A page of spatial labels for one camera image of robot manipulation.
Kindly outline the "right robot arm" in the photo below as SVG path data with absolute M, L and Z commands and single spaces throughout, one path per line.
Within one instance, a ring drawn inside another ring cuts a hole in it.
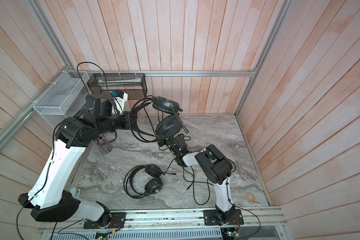
M 236 210 L 231 200 L 231 161 L 215 145 L 209 145 L 196 152 L 189 151 L 183 135 L 165 139 L 164 144 L 174 153 L 179 166 L 201 167 L 208 180 L 214 184 L 217 220 L 220 224 L 227 224 Z

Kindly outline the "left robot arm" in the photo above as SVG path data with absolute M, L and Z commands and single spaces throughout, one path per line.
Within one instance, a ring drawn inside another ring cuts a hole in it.
M 64 119 L 54 131 L 53 150 L 46 165 L 28 192 L 21 194 L 19 203 L 31 209 L 37 222 L 64 222 L 71 217 L 82 218 L 106 228 L 111 222 L 110 210 L 100 202 L 88 202 L 74 197 L 65 185 L 77 161 L 92 141 L 117 130 L 137 130 L 137 113 L 149 105 L 124 112 L 120 97 L 87 95 L 84 108 L 74 117 Z

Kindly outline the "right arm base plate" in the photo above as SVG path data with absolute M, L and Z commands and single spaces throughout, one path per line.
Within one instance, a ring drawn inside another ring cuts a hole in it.
M 244 219 L 241 210 L 235 209 L 234 212 L 223 213 L 220 210 L 204 210 L 204 221 L 206 226 L 222 225 L 243 225 Z

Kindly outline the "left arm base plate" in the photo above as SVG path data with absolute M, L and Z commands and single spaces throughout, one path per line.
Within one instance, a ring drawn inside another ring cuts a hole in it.
M 122 229 L 125 225 L 126 213 L 104 213 L 99 220 L 91 221 L 86 220 L 84 223 L 85 230 L 105 230 L 105 229 Z

